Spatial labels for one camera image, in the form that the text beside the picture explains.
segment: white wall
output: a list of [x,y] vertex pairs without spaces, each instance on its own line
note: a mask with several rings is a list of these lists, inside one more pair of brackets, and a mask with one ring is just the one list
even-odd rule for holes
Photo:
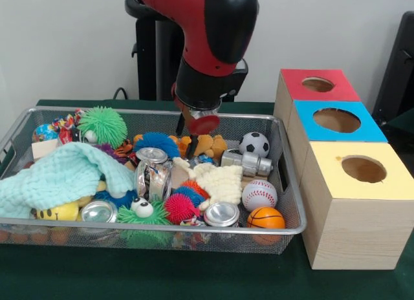
[[[274,101],[283,67],[339,68],[372,108],[400,18],[414,0],[260,5],[239,101]],[[40,98],[104,99],[119,86],[136,97],[134,42],[124,0],[0,0],[0,136],[3,117]]]

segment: green table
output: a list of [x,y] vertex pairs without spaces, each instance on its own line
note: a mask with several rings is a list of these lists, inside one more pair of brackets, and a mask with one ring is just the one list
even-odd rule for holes
[[[50,101],[174,109],[141,101]],[[272,103],[222,112],[272,114]],[[280,255],[0,245],[0,299],[414,299],[414,237],[395,271],[311,270],[301,236]]]

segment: metal basket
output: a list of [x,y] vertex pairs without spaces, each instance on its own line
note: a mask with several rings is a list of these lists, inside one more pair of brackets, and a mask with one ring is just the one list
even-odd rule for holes
[[[128,137],[158,131],[174,134],[178,112],[117,110],[124,118]],[[32,133],[74,108],[36,107],[25,111],[0,142],[0,178],[18,173],[32,161]],[[154,226],[138,224],[67,222],[0,218],[0,230],[7,231],[5,243],[195,250],[281,254],[295,234],[306,227],[305,211],[294,172],[283,124],[272,116],[221,114],[217,134],[228,147],[237,147],[241,137],[252,131],[264,134],[270,142],[269,158],[274,170],[268,180],[278,191],[276,208],[286,221],[285,229],[246,228],[248,212],[240,205],[240,228]]]

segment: red spiky ball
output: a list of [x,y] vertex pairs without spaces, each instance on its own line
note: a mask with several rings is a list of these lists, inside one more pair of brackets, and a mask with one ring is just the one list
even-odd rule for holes
[[165,202],[164,207],[168,212],[167,219],[173,224],[180,224],[185,219],[200,215],[200,210],[194,207],[190,198],[181,193],[171,195]]

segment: yellow smiley face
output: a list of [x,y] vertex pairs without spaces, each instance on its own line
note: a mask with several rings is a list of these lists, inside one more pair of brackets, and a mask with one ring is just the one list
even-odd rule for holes
[[64,205],[56,206],[44,210],[37,210],[38,219],[45,220],[72,220],[75,221],[78,217],[79,205],[78,202],[66,203]]

